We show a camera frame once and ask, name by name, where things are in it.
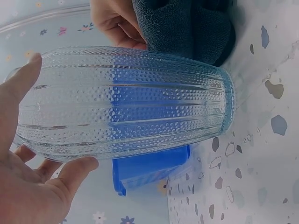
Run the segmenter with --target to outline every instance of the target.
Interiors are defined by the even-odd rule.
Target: microfiber towel
[[[220,66],[229,56],[235,43],[235,30],[228,16],[223,13],[228,4],[223,4],[223,1],[132,2],[149,51]]]

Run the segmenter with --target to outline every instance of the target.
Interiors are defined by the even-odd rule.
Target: gray speckle
[[[205,176],[205,174],[203,172],[200,172],[198,175],[198,179],[202,179]]]
[[[299,204],[299,179],[295,181],[292,192],[294,203]]]
[[[215,183],[215,187],[217,189],[222,189],[222,183],[223,183],[223,178],[222,177],[219,177]]]
[[[213,169],[213,168],[215,168],[215,167],[218,167],[218,164],[221,163],[221,161],[222,161],[221,156],[216,157],[215,159],[213,159],[213,161],[212,161],[211,164],[210,164],[210,169]]]
[[[253,223],[252,216],[246,216],[245,224],[252,224],[252,223]]]
[[[275,99],[280,99],[285,91],[284,85],[282,85],[282,84],[274,85],[270,82],[270,80],[267,80],[265,82],[265,86],[268,89],[268,92],[272,96],[274,96]]]
[[[233,196],[234,196],[234,201],[235,201],[236,206],[239,209],[243,208],[245,206],[245,200],[244,200],[243,194],[238,190],[234,190]]]
[[[258,199],[258,203],[260,204],[260,206],[263,206],[263,204],[265,203],[266,199],[267,199],[267,189],[266,188],[260,188],[257,191],[257,199]]]
[[[195,210],[196,215],[198,216],[197,204],[195,204],[194,210]]]
[[[218,148],[219,148],[219,138],[215,137],[213,138],[212,149],[214,152],[216,152]]]
[[[252,174],[252,172],[253,172],[253,168],[248,168],[248,169],[247,169],[247,172],[248,172],[249,174]]]
[[[246,136],[246,139],[247,139],[247,141],[251,141],[251,135],[248,134],[248,135]]]
[[[288,124],[283,117],[277,115],[271,119],[271,127],[274,133],[284,136],[288,128]]]
[[[239,153],[243,154],[241,146],[237,145],[236,149]]]
[[[241,173],[241,170],[239,168],[237,168],[235,170],[235,176],[238,177],[238,178],[240,178],[240,179],[242,179],[242,173]]]
[[[214,204],[211,204],[210,208],[209,208],[209,213],[210,213],[211,219],[214,218],[214,209],[215,209]]]
[[[203,204],[206,205],[206,196],[205,195],[203,195],[202,201],[203,201]]]
[[[253,44],[250,45],[249,49],[250,49],[250,52],[254,55]]]
[[[268,35],[268,31],[266,30],[266,28],[264,26],[262,26],[261,30],[262,30],[262,47],[266,49],[270,42],[270,38]]]
[[[225,190],[226,190],[226,194],[228,195],[230,202],[233,203],[235,200],[234,200],[234,195],[233,195],[233,192],[232,192],[230,186],[227,186],[225,188]]]
[[[235,144],[233,142],[230,142],[226,147],[225,155],[228,157],[234,153],[235,153]]]

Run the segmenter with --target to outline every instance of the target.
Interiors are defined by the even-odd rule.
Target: textured glass vase
[[[43,54],[15,140],[56,161],[119,158],[220,135],[234,111],[221,68],[135,49],[67,47]]]

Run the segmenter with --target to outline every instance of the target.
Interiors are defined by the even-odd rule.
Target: white surface
[[[238,0],[231,12],[237,46],[224,68],[235,84],[235,120],[219,137],[217,150],[217,139],[213,147],[213,140],[193,146],[189,166],[170,177],[170,224],[295,224],[299,220],[298,1]],[[270,37],[266,48],[262,26]],[[282,86],[276,86],[272,95],[267,80],[283,85],[281,98],[274,96]],[[281,118],[287,123],[285,135],[284,124],[277,122]]]

